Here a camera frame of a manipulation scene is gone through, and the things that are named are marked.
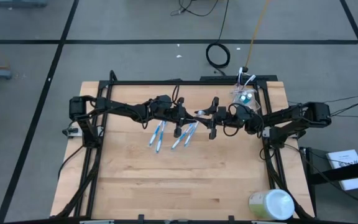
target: metal bracket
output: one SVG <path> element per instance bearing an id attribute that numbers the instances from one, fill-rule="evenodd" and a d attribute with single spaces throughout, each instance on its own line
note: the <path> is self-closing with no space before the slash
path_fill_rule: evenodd
<path id="1" fill-rule="evenodd" d="M 137 216 L 137 224 L 143 224 L 144 223 L 144 215 L 143 214 L 139 214 Z"/>
<path id="2" fill-rule="evenodd" d="M 269 138 L 270 137 L 270 128 L 271 127 L 265 127 L 265 129 L 262 131 L 262 137 L 263 138 Z M 303 136 L 302 133 L 300 133 L 300 134 L 296 133 L 296 134 L 291 135 L 290 138 L 299 139 L 302 136 Z"/>
<path id="3" fill-rule="evenodd" d="M 229 215 L 229 224 L 235 224 L 234 215 Z"/>
<path id="4" fill-rule="evenodd" d="M 78 127 L 71 126 L 68 129 L 64 129 L 62 133 L 68 138 L 82 137 L 82 130 Z M 104 135 L 102 126 L 98 126 L 98 135 L 99 137 Z"/>

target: black cable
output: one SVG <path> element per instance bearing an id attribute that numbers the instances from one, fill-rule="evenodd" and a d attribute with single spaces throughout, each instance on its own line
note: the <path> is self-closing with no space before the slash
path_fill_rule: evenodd
<path id="1" fill-rule="evenodd" d="M 233 134 L 228 134 L 226 132 L 226 125 L 223 125 L 223 133 L 227 136 L 227 137 L 233 137 L 235 136 L 238 132 L 239 132 L 240 128 L 237 128 L 236 131 Z"/>
<path id="2" fill-rule="evenodd" d="M 334 102 L 337 102 L 337 101 L 342 101 L 342 100 L 349 100 L 349 99 L 353 99 L 353 98 L 357 98 L 357 96 L 350 96 L 350 97 L 346 97 L 346 98 L 340 98 L 340 99 L 337 99 L 337 100 L 327 100 L 327 101 L 324 101 L 322 103 L 334 103 Z M 298 104 L 299 102 L 294 102 L 294 101 L 289 101 L 289 103 L 294 103 L 294 104 Z"/>
<path id="3" fill-rule="evenodd" d="M 193 1 L 194 0 L 190 0 L 190 3 L 189 3 L 189 5 L 187 5 L 187 7 L 182 7 L 181 4 L 180 4 L 180 0 L 179 0 L 180 8 L 178 10 L 172 11 L 171 16 L 177 16 L 177 15 L 180 15 L 180 14 L 184 13 L 191 6 L 191 3 Z"/>
<path id="4" fill-rule="evenodd" d="M 265 149 L 265 148 L 262 148 L 262 149 L 259 151 L 259 158 L 262 159 L 263 161 L 266 161 L 266 159 L 262 157 L 262 151 L 263 151 L 264 149 Z M 272 159 L 273 156 L 275 155 L 275 153 L 276 153 L 276 150 L 273 150 L 273 153 L 272 153 L 272 154 L 270 155 L 270 157 L 267 158 L 267 159 Z"/>
<path id="5" fill-rule="evenodd" d="M 255 113 L 259 118 L 260 118 L 260 125 L 259 125 L 259 131 L 257 133 L 257 138 L 261 138 L 262 137 L 262 133 L 265 129 L 265 124 L 264 124 L 264 119 L 261 117 L 261 115 Z"/>
<path id="6" fill-rule="evenodd" d="M 351 105 L 351 106 L 348 106 L 347 108 L 343 108 L 343 109 L 341 109 L 341 110 L 337 110 L 337 111 L 331 113 L 331 117 L 337 116 L 337 115 L 339 115 L 339 114 L 341 114 L 341 113 L 343 113 L 343 112 L 345 112 L 345 111 L 347 111 L 347 110 L 349 110 L 349 109 L 351 109 L 351 108 L 353 108 L 353 107 L 356 107 L 356 106 L 358 106 L 358 103 L 355 103 L 355 104 L 353 104 L 353 105 Z"/>
<path id="7" fill-rule="evenodd" d="M 178 95 L 179 95 L 179 85 L 175 85 L 173 92 L 172 92 L 172 103 L 177 105 Z"/>
<path id="8" fill-rule="evenodd" d="M 206 56 L 206 60 L 208 61 L 208 63 L 209 63 L 212 67 L 214 67 L 217 71 L 219 71 L 219 72 L 222 74 L 222 76 L 226 76 L 226 74 L 225 74 L 223 71 L 221 71 L 220 68 L 226 68 L 226 67 L 229 65 L 229 63 L 230 63 L 230 51 L 229 51 L 229 49 L 228 49 L 225 45 L 219 43 L 219 41 L 221 40 L 222 32 L 223 32 L 224 22 L 226 21 L 226 14 L 227 14 L 227 8 L 228 8 L 228 6 L 229 6 L 229 0 L 227 0 L 227 2 L 226 2 L 226 9 L 225 9 L 225 11 L 224 11 L 224 17 L 223 17 L 222 27 L 221 27 L 221 31 L 220 31 L 220 33 L 219 33 L 218 39 L 217 39 L 215 42 L 213 42 L 212 44 L 209 44 L 209 45 L 207 46 L 207 48 L 206 48 L 206 51 L 205 51 L 205 56 Z M 222 64 L 216 64 L 216 63 L 214 63 L 214 62 L 211 61 L 211 59 L 210 59 L 210 57 L 209 57 L 209 50 L 210 50 L 211 47 L 213 47 L 213 46 L 218 46 L 218 47 L 220 47 L 220 48 L 222 48 L 222 49 L 224 50 L 224 52 L 226 53 L 226 62 L 224 62 L 224 63 L 222 63 Z"/>
<path id="9" fill-rule="evenodd" d="M 289 144 L 285 144 L 286 146 L 289 146 L 297 151 L 299 151 L 299 149 L 289 145 Z M 332 181 L 330 181 L 319 169 L 316 168 L 316 166 L 314 166 L 313 164 L 311 164 L 302 153 L 300 153 L 301 158 L 309 165 L 312 166 L 315 170 L 317 170 L 317 172 L 320 174 L 320 176 L 328 183 L 330 183 L 332 186 L 334 186 L 336 189 L 338 189 L 339 191 L 343 192 L 344 194 L 346 194 L 347 196 L 349 196 L 350 198 L 353 198 L 354 200 L 358 201 L 358 198 L 347 193 L 345 190 L 343 190 L 342 188 L 338 187 L 337 185 L 335 185 Z"/>
<path id="10" fill-rule="evenodd" d="M 193 14 L 193 15 L 195 15 L 195 16 L 200 16 L 200 17 L 208 16 L 209 14 L 211 14 L 211 12 L 212 12 L 212 11 L 214 10 L 214 8 L 216 7 L 218 1 L 219 1 L 219 0 L 216 0 L 214 6 L 212 7 L 212 9 L 211 9 L 207 14 L 200 15 L 200 14 L 191 12 L 190 10 L 187 9 L 187 8 L 189 8 L 189 6 L 190 6 L 190 4 L 191 4 L 192 1 L 190 1 L 190 4 L 189 4 L 187 7 L 183 7 L 183 6 L 181 5 L 181 3 L 180 3 L 180 0 L 178 0 L 180 7 L 183 8 L 183 11 L 189 12 L 190 14 Z"/>
<path id="11" fill-rule="evenodd" d="M 341 163 L 344 163 L 344 164 L 347 164 L 347 165 L 352 165 L 351 163 L 348 163 L 348 162 L 342 162 L 342 161 L 337 161 L 335 159 L 328 159 L 327 157 L 323 157 L 323 156 L 320 156 L 320 155 L 317 155 L 316 153 L 314 153 L 312 150 L 309 150 L 309 152 L 313 155 L 315 155 L 316 157 L 320 158 L 320 159 L 325 159 L 327 161 L 333 161 L 333 162 L 341 162 Z"/>
<path id="12" fill-rule="evenodd" d="M 95 160 L 94 160 L 95 162 L 93 163 L 91 170 L 89 171 L 88 175 L 86 176 L 85 181 L 83 182 L 82 185 L 80 185 L 78 187 L 78 190 L 75 192 L 75 194 L 71 198 L 71 200 L 66 204 L 64 209 L 59 214 L 57 214 L 55 217 L 68 217 L 70 215 L 71 211 L 74 209 L 75 205 L 78 203 L 79 199 L 84 194 L 86 188 L 88 187 L 90 182 L 94 179 L 94 177 L 98 173 L 100 163 L 97 161 L 100 161 L 99 157 L 100 157 L 100 155 L 96 155 Z"/>
<path id="13" fill-rule="evenodd" d="M 338 99 L 338 100 L 328 100 L 328 101 L 324 101 L 323 103 L 333 103 L 333 102 L 337 102 L 337 101 L 341 101 L 341 100 L 348 100 L 348 99 L 353 99 L 353 98 L 357 98 L 357 96 L 351 96 L 351 97 L 347 97 L 347 98 L 341 98 L 341 99 Z"/>
<path id="14" fill-rule="evenodd" d="M 358 116 L 354 116 L 354 115 L 336 115 L 336 117 L 344 117 L 344 118 L 358 118 Z"/>
<path id="15" fill-rule="evenodd" d="M 100 133 L 98 134 L 98 137 L 100 137 L 103 133 L 104 133 L 104 129 L 102 129 L 102 130 L 100 131 Z M 63 167 L 65 166 L 65 164 L 66 164 L 73 156 L 75 156 L 83 147 L 84 147 L 84 145 L 82 145 L 81 147 L 79 147 L 75 152 L 73 152 L 69 157 L 67 157 L 67 159 L 65 159 L 65 160 L 63 161 L 62 165 L 61 165 L 60 168 L 59 168 L 59 172 L 58 172 L 58 174 L 57 174 L 57 179 L 60 178 L 60 173 L 62 172 L 62 169 L 63 169 Z"/>
<path id="16" fill-rule="evenodd" d="M 67 157 L 67 159 L 64 160 L 64 162 L 62 163 L 62 165 L 59 168 L 59 172 L 57 174 L 57 179 L 60 178 L 60 173 L 63 169 L 63 167 L 65 166 L 65 164 L 73 157 L 75 156 L 75 154 L 77 154 L 82 148 L 84 147 L 84 145 L 82 145 L 81 147 L 79 147 L 75 152 L 73 152 L 73 154 L 71 154 L 69 157 Z"/>

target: black metal frame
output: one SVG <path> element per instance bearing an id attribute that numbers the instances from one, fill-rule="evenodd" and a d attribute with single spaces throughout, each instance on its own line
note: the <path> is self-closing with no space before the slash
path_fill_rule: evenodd
<path id="1" fill-rule="evenodd" d="M 66 217 L 66 218 L 54 218 L 46 220 L 32 220 L 23 222 L 11 222 L 6 224 L 80 224 L 83 221 L 90 221 L 90 217 Z M 227 220 L 145 220 L 144 215 L 139 215 L 136 220 L 109 220 L 112 224 L 258 224 L 258 223 L 278 223 L 282 224 L 283 221 L 237 221 L 234 216 L 228 216 Z M 321 221 L 321 220 L 300 220 L 299 218 L 293 218 L 285 220 L 288 224 L 356 224 L 356 223 L 345 223 L 345 222 L 332 222 L 332 221 Z"/>
<path id="2" fill-rule="evenodd" d="M 258 76 L 254 81 L 250 82 L 249 85 L 251 85 L 255 90 L 257 90 L 257 94 L 255 99 L 260 104 L 260 97 L 259 97 L 259 90 L 262 89 L 264 94 L 264 100 L 265 105 L 267 107 L 267 113 L 272 112 L 271 104 L 270 104 L 270 98 L 269 98 L 269 91 L 267 88 L 267 81 L 278 81 L 277 76 L 275 75 L 265 75 L 265 76 Z M 168 80 L 168 81 L 117 81 L 116 77 L 110 73 L 110 80 L 108 81 L 99 81 L 99 87 L 98 87 L 98 93 L 97 96 L 102 96 L 103 90 L 107 88 L 107 95 L 106 98 L 110 100 L 112 88 L 114 85 L 235 85 L 237 82 L 237 77 L 201 77 L 200 81 L 181 81 L 181 80 Z M 262 115 L 262 110 L 258 110 L 259 115 Z M 102 118 L 102 128 L 106 128 L 106 122 L 107 122 L 107 114 L 103 115 Z M 94 118 L 92 120 L 92 125 L 96 126 L 97 118 Z M 104 135 L 101 136 L 101 144 L 99 147 L 94 148 L 96 150 L 96 153 L 101 155 L 101 151 L 103 148 L 103 139 Z M 265 148 L 265 156 L 270 157 L 269 155 L 269 148 L 267 147 L 269 145 L 268 141 L 263 140 L 263 145 Z M 92 148 L 86 149 L 85 159 L 84 159 L 84 165 L 83 170 L 81 173 L 81 179 L 80 179 L 80 185 L 83 184 L 85 181 L 86 175 L 88 173 L 88 169 L 90 166 L 90 160 L 91 160 L 91 154 L 92 154 Z M 280 151 L 276 151 L 276 162 L 277 162 L 277 171 L 280 176 L 280 178 L 283 180 L 283 183 L 285 183 L 285 175 L 282 165 L 282 158 L 279 153 Z M 94 179 L 91 182 L 91 188 L 89 190 L 89 197 L 88 197 L 88 204 L 86 208 L 86 216 L 91 217 L 92 216 L 92 209 L 93 209 L 93 202 L 94 202 L 94 196 L 96 193 L 96 184 L 97 184 L 98 174 L 96 173 Z M 269 176 L 269 186 L 271 189 L 275 189 L 274 180 Z M 82 207 L 82 198 L 78 201 L 75 207 L 74 216 L 78 217 L 81 213 L 81 207 Z"/>
<path id="3" fill-rule="evenodd" d="M 309 188 L 309 194 L 311 198 L 311 203 L 313 206 L 314 214 L 316 214 L 316 187 L 318 184 L 325 184 L 328 181 L 321 176 L 320 173 L 315 173 L 313 168 L 313 153 L 312 148 L 306 147 L 305 154 L 306 159 L 309 163 L 306 164 L 306 179 Z M 358 164 L 353 164 L 351 166 L 345 166 L 337 169 L 330 169 L 323 171 L 322 174 L 331 182 L 336 182 L 339 180 L 347 180 L 358 178 Z"/>

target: toothbrush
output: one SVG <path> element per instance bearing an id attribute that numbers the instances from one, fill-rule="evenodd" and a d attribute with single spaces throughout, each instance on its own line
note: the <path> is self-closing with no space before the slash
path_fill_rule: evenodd
<path id="1" fill-rule="evenodd" d="M 164 133 L 164 128 L 165 128 L 165 125 L 166 125 L 166 121 L 164 121 L 162 123 L 162 129 L 161 129 L 161 133 L 160 133 L 160 139 L 158 140 L 158 143 L 157 143 L 157 147 L 155 148 L 155 152 L 156 153 L 159 153 L 160 152 L 160 147 L 161 147 L 161 143 L 162 143 L 162 136 L 163 136 L 163 133 Z"/>
<path id="2" fill-rule="evenodd" d="M 179 139 L 173 144 L 173 146 L 171 147 L 171 149 L 175 149 L 175 147 L 179 144 L 180 141 L 182 141 L 187 132 L 189 132 L 189 130 L 193 127 L 193 124 L 190 124 L 189 127 L 186 129 L 186 131 L 179 137 Z"/>
<path id="3" fill-rule="evenodd" d="M 199 116 L 204 115 L 204 114 L 205 114 L 204 111 L 199 111 L 199 112 L 197 112 L 197 115 L 196 115 L 196 116 L 199 117 Z M 197 121 L 196 125 L 194 125 L 193 129 L 191 130 L 189 136 L 187 137 L 187 139 L 186 139 L 186 141 L 185 141 L 185 147 L 188 146 L 188 144 L 189 144 L 189 142 L 190 142 L 190 139 L 191 139 L 191 137 L 193 136 L 194 132 L 196 131 L 197 126 L 198 126 L 199 123 L 200 123 L 200 122 Z"/>
<path id="4" fill-rule="evenodd" d="M 155 137 L 157 137 L 157 134 L 158 134 L 158 131 L 160 130 L 161 124 L 162 124 L 162 121 L 160 121 L 160 124 L 155 129 L 154 134 L 153 134 L 152 138 L 150 139 L 149 147 L 153 144 Z"/>
<path id="5" fill-rule="evenodd" d="M 189 141 L 190 141 L 191 137 L 193 136 L 194 132 L 196 131 L 196 128 L 197 128 L 197 126 L 198 126 L 198 123 L 199 123 L 199 122 L 197 121 L 196 125 L 194 125 L 194 128 L 191 130 L 189 136 L 187 137 L 187 139 L 186 139 L 186 141 L 185 141 L 185 147 L 187 147 L 187 145 L 189 144 Z"/>

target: power cord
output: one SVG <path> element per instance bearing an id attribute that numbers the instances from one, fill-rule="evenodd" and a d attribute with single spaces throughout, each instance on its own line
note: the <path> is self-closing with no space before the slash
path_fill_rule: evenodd
<path id="1" fill-rule="evenodd" d="M 194 12 L 191 12 L 190 10 L 188 10 L 188 8 L 191 6 L 191 3 L 192 3 L 193 1 L 195 1 L 195 0 L 190 0 L 189 5 L 187 5 L 187 6 L 185 7 L 185 6 L 182 5 L 182 4 L 183 4 L 183 1 L 181 2 L 180 0 L 178 0 L 180 8 L 179 8 L 178 10 L 172 11 L 172 12 L 171 12 L 171 16 L 177 16 L 177 15 L 180 15 L 180 14 L 182 14 L 182 13 L 184 13 L 184 12 L 189 12 L 190 14 L 193 14 L 193 15 L 195 15 L 195 16 L 200 16 L 200 17 L 208 16 L 208 15 L 211 14 L 211 12 L 215 9 L 215 7 L 216 7 L 216 5 L 217 5 L 217 3 L 218 3 L 218 0 L 216 0 L 216 2 L 215 2 L 215 4 L 214 4 L 214 6 L 212 7 L 212 9 L 211 9 L 207 14 L 201 15 L 201 14 L 197 14 L 197 13 L 194 13 Z"/>
<path id="2" fill-rule="evenodd" d="M 214 4 L 214 6 L 212 7 L 212 9 L 211 9 L 207 14 L 204 14 L 204 15 L 191 12 L 190 10 L 187 9 L 188 7 L 185 8 L 185 7 L 183 7 L 183 6 L 181 5 L 180 0 L 178 0 L 178 1 L 179 1 L 180 7 L 182 7 L 182 8 L 184 9 L 184 11 L 189 12 L 190 14 L 193 14 L 193 15 L 195 15 L 195 16 L 204 17 L 204 16 L 208 16 L 209 14 L 211 14 L 211 12 L 215 9 L 215 7 L 216 7 L 216 5 L 217 5 L 217 3 L 218 3 L 219 0 L 216 0 L 216 2 L 215 2 L 215 4 Z"/>
<path id="3" fill-rule="evenodd" d="M 344 164 L 346 164 L 346 165 L 352 165 L 351 163 L 348 163 L 348 162 L 337 161 L 337 160 L 335 160 L 335 159 L 328 159 L 327 157 L 323 157 L 323 156 L 317 155 L 317 154 L 314 153 L 312 150 L 309 150 L 309 152 L 310 152 L 311 154 L 313 154 L 314 156 L 320 158 L 320 159 L 324 159 L 324 160 L 332 161 L 332 162 L 340 162 L 340 163 L 344 163 Z"/>
<path id="4" fill-rule="evenodd" d="M 267 159 L 272 159 L 273 156 L 274 156 L 275 153 L 276 153 L 276 150 L 273 150 L 273 153 L 270 155 L 270 157 L 266 159 L 266 158 L 263 158 L 263 157 L 262 157 L 262 151 L 263 151 L 264 149 L 265 149 L 265 148 L 262 148 L 262 149 L 259 151 L 259 158 L 262 159 L 263 161 L 266 161 Z"/>
<path id="5" fill-rule="evenodd" d="M 351 108 L 353 108 L 353 107 L 356 107 L 356 106 L 358 106 L 358 103 L 355 103 L 355 104 L 353 104 L 353 105 L 351 105 L 351 106 L 348 106 L 347 108 L 343 108 L 343 109 L 341 109 L 341 110 L 337 110 L 337 111 L 331 113 L 331 117 L 337 116 L 337 115 L 339 115 L 339 114 L 341 114 L 341 113 L 343 113 L 343 112 L 345 112 L 345 111 L 347 111 L 347 110 L 349 110 L 349 109 L 351 109 Z"/>
<path id="6" fill-rule="evenodd" d="M 191 3 L 193 2 L 194 0 L 190 0 L 190 3 L 189 5 L 187 5 L 186 7 L 182 7 L 181 4 L 180 4 L 180 0 L 179 0 L 179 5 L 180 5 L 180 8 L 178 10 L 174 10 L 171 12 L 171 16 L 177 16 L 177 15 L 180 15 L 182 13 L 184 13 L 190 6 L 191 6 Z"/>
<path id="7" fill-rule="evenodd" d="M 102 134 L 104 133 L 104 129 L 100 131 L 98 137 L 100 137 Z M 67 157 L 67 159 L 65 159 L 62 163 L 62 165 L 59 168 L 58 174 L 57 174 L 57 179 L 60 178 L 60 173 L 62 172 L 63 167 L 65 166 L 65 164 L 73 157 L 75 156 L 82 148 L 84 147 L 84 145 L 80 146 L 76 151 L 74 151 L 69 157 Z"/>
<path id="8" fill-rule="evenodd" d="M 353 99 L 353 98 L 358 98 L 358 95 L 357 96 L 350 96 L 350 97 L 346 97 L 346 98 L 340 98 L 340 99 L 337 99 L 337 100 L 328 100 L 328 101 L 324 101 L 322 103 L 334 103 L 334 102 L 337 102 L 337 101 L 342 101 L 342 100 L 349 100 L 349 99 Z M 293 104 L 298 104 L 299 102 L 294 102 L 294 101 L 287 101 L 289 103 L 293 103 Z"/>
<path id="9" fill-rule="evenodd" d="M 206 56 L 206 60 L 208 61 L 208 63 L 214 67 L 217 71 L 220 72 L 220 74 L 222 76 L 226 76 L 226 73 L 224 73 L 222 70 L 220 70 L 220 68 L 226 68 L 229 63 L 230 63 L 230 51 L 229 49 L 223 45 L 223 44 L 220 44 L 219 41 L 221 40 L 221 37 L 222 37 L 222 32 L 223 32 L 223 27 L 224 27 L 224 22 L 226 21 L 226 15 L 227 15 L 227 8 L 229 7 L 229 0 L 226 0 L 226 9 L 224 11 L 224 17 L 223 17 L 223 22 L 222 22 L 222 27 L 221 27 L 221 31 L 219 33 L 219 37 L 218 39 L 213 42 L 212 44 L 209 44 L 205 50 L 205 56 Z M 218 46 L 220 47 L 222 50 L 224 50 L 224 52 L 226 53 L 226 61 L 222 64 L 216 64 L 214 62 L 211 61 L 210 57 L 209 57 L 209 50 L 211 49 L 211 47 L 213 46 Z"/>
<path id="10" fill-rule="evenodd" d="M 256 35 L 257 35 L 257 33 L 258 33 L 260 23 L 262 22 L 262 18 L 263 18 L 263 16 L 265 15 L 265 12 L 266 12 L 266 9 L 267 9 L 267 6 L 268 6 L 269 2 L 270 2 L 270 0 L 266 0 L 264 9 L 263 9 L 262 12 L 260 13 L 260 16 L 259 16 L 259 19 L 258 19 L 258 23 L 257 23 L 257 25 L 256 25 L 256 28 L 255 28 L 254 34 L 252 35 L 251 43 L 250 43 L 250 45 L 249 45 L 248 57 L 247 57 L 247 61 L 246 61 L 246 68 L 248 68 L 248 62 L 249 62 L 249 59 L 251 58 L 252 46 L 254 45 L 254 40 L 255 40 Z"/>
<path id="11" fill-rule="evenodd" d="M 67 157 L 67 159 L 64 160 L 64 162 L 62 163 L 62 165 L 59 168 L 59 171 L 57 173 L 57 179 L 60 178 L 60 173 L 62 172 L 63 167 L 65 166 L 65 164 L 73 157 L 75 156 L 82 148 L 84 147 L 84 145 L 80 146 L 75 152 L 73 152 L 69 157 Z"/>
<path id="12" fill-rule="evenodd" d="M 344 117 L 344 118 L 358 118 L 358 116 L 354 116 L 354 115 L 336 115 L 336 117 Z"/>
<path id="13" fill-rule="evenodd" d="M 357 96 L 350 96 L 350 97 L 346 97 L 346 98 L 340 98 L 340 99 L 337 99 L 337 100 L 328 100 L 328 101 L 324 101 L 323 103 L 333 103 L 333 102 L 342 101 L 342 100 L 349 100 L 349 99 L 353 99 L 353 98 L 357 98 L 357 97 L 358 97 L 358 95 Z M 299 104 L 299 102 L 294 102 L 294 101 L 289 101 L 289 100 L 288 100 L 288 102 L 293 103 L 293 104 Z M 355 103 L 355 104 L 353 104 L 351 106 L 348 106 L 347 108 L 337 110 L 337 111 L 331 113 L 331 117 L 338 116 L 338 117 L 358 118 L 358 116 L 353 116 L 353 115 L 339 115 L 339 114 L 341 114 L 341 113 L 343 113 L 343 112 L 345 112 L 345 111 L 347 111 L 347 110 L 349 110 L 351 108 L 354 108 L 356 106 L 358 106 L 358 103 Z"/>
<path id="14" fill-rule="evenodd" d="M 294 147 L 294 146 L 291 146 L 291 145 L 289 145 L 289 144 L 285 144 L 285 145 L 286 145 L 286 146 L 289 146 L 289 147 L 292 148 L 292 149 L 297 150 L 298 152 L 300 152 L 300 150 L 297 149 L 297 148 Z M 300 153 L 300 155 L 301 155 L 301 158 L 303 159 L 303 161 L 305 161 L 309 166 L 312 166 L 315 170 L 317 170 L 317 172 L 320 174 L 320 176 L 321 176 L 326 182 L 330 183 L 332 186 L 334 186 L 336 189 L 338 189 L 339 191 L 343 192 L 344 194 L 346 194 L 346 195 L 349 196 L 350 198 L 353 198 L 354 200 L 358 201 L 358 198 L 357 198 L 357 197 L 355 197 L 355 196 L 353 196 L 353 195 L 347 193 L 345 190 L 343 190 L 342 188 L 340 188 L 340 187 L 338 187 L 337 185 L 335 185 L 332 181 L 330 181 L 319 169 L 316 168 L 316 166 L 314 166 L 312 163 L 310 163 L 310 162 L 305 158 L 305 156 L 304 156 L 302 153 Z"/>

